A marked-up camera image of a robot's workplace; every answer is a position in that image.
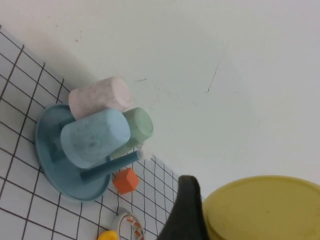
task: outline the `white grid surface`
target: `white grid surface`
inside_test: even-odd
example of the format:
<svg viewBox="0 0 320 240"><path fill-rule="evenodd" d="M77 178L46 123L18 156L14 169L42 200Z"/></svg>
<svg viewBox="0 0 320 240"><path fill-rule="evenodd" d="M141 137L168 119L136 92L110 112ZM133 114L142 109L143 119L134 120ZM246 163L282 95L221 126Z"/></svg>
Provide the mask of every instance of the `white grid surface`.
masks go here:
<svg viewBox="0 0 320 240"><path fill-rule="evenodd" d="M47 181L34 152L45 107L68 101L68 82L0 26L0 234L5 240L95 240L124 209L155 240L172 210L178 176L157 158L134 162L137 189L119 195L111 183L94 202L75 202ZM121 239L134 239L129 228Z"/></svg>

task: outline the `yellow object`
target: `yellow object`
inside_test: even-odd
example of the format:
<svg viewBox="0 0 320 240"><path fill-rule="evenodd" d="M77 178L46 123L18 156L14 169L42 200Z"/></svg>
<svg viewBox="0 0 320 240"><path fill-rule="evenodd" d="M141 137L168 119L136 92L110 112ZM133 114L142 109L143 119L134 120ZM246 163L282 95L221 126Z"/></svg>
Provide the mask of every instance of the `yellow object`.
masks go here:
<svg viewBox="0 0 320 240"><path fill-rule="evenodd" d="M105 231L100 234L98 240L118 240L118 236L115 231Z"/></svg>
<svg viewBox="0 0 320 240"><path fill-rule="evenodd" d="M320 240L320 186L285 176L231 182L203 203L211 240Z"/></svg>

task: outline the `orange cube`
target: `orange cube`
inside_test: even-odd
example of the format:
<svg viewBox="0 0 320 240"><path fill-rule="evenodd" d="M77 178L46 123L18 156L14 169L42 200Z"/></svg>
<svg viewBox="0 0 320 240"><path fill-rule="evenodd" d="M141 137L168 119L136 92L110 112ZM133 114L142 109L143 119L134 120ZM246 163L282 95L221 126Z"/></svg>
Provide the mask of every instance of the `orange cube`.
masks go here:
<svg viewBox="0 0 320 240"><path fill-rule="evenodd" d="M120 194L127 194L136 190L138 183L139 178L131 167L120 171L113 180L113 184Z"/></svg>

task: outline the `masking tape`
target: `masking tape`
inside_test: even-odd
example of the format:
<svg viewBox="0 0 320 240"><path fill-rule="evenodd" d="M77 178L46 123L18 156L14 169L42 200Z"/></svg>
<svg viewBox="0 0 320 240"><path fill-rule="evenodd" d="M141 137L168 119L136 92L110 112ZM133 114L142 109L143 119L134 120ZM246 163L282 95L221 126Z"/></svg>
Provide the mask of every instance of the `masking tape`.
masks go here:
<svg viewBox="0 0 320 240"><path fill-rule="evenodd" d="M144 229L141 226L140 221L138 220L137 216L131 212L125 212L119 216L116 216L111 224L111 230L116 232L118 240L120 240L121 224L125 222L131 225L134 235L136 236L136 240L146 240Z"/></svg>

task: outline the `white wall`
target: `white wall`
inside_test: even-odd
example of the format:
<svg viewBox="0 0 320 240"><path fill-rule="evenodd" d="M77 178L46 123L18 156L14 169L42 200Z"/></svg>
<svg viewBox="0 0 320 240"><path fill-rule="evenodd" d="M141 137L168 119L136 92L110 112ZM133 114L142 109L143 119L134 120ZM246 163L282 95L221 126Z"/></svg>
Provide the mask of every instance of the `white wall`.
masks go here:
<svg viewBox="0 0 320 240"><path fill-rule="evenodd" d="M154 121L150 147L197 176L206 196L263 174L320 184L319 9L317 0L0 0L0 23L75 86L124 77Z"/></svg>

